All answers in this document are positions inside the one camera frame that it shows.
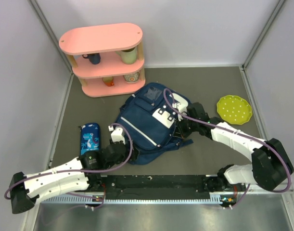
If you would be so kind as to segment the navy blue student backpack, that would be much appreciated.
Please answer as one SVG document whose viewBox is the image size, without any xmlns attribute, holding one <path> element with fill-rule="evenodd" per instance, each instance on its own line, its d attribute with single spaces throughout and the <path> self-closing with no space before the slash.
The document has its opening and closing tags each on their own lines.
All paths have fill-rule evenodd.
<svg viewBox="0 0 294 231">
<path fill-rule="evenodd" d="M 170 105 L 176 93 L 174 90 L 165 91 L 165 86 L 159 83 L 149 83 L 132 94 L 120 108 L 116 123 L 121 124 L 129 132 L 133 144 L 140 152 L 132 165 L 146 165 L 168 151 L 178 150 L 193 143 L 174 136 L 179 115 Z"/>
</svg>

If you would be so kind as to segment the blue dinosaur pencil case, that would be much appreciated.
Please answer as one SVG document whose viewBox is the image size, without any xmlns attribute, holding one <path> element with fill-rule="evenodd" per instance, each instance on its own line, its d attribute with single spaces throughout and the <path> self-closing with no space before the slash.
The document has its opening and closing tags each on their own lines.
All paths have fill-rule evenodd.
<svg viewBox="0 0 294 231">
<path fill-rule="evenodd" d="M 101 148 L 101 130 L 97 123 L 87 123 L 80 127 L 80 154 L 98 151 Z"/>
</svg>

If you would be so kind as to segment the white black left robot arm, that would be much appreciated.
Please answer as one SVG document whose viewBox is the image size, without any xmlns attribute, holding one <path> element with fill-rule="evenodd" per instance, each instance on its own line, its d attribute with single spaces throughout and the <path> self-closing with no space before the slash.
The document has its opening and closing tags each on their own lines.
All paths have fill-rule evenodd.
<svg viewBox="0 0 294 231">
<path fill-rule="evenodd" d="M 137 148 L 130 142 L 113 142 L 106 148 L 86 151 L 83 155 L 60 166 L 25 175 L 15 173 L 5 198 L 11 201 L 12 213 L 20 214 L 35 205 L 58 195 L 73 191 L 92 191 L 100 189 L 100 174 L 112 171 L 112 167 L 121 167 L 139 155 Z"/>
</svg>

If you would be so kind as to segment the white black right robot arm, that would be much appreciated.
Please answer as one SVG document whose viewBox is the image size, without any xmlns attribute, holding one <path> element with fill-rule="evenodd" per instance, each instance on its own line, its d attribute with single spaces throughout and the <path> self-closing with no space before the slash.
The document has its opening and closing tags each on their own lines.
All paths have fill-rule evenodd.
<svg viewBox="0 0 294 231">
<path fill-rule="evenodd" d="M 285 180 L 287 186 L 284 190 L 290 189 L 294 167 L 278 139 L 259 139 L 233 128 L 218 117 L 210 118 L 200 103 L 174 103 L 172 108 L 179 116 L 178 129 L 181 136 L 188 137 L 193 132 L 199 132 L 250 160 L 248 165 L 229 165 L 223 168 L 223 175 L 217 179 L 220 189 L 227 191 L 234 184 L 245 183 L 257 184 L 266 191 L 275 192 Z"/>
</svg>

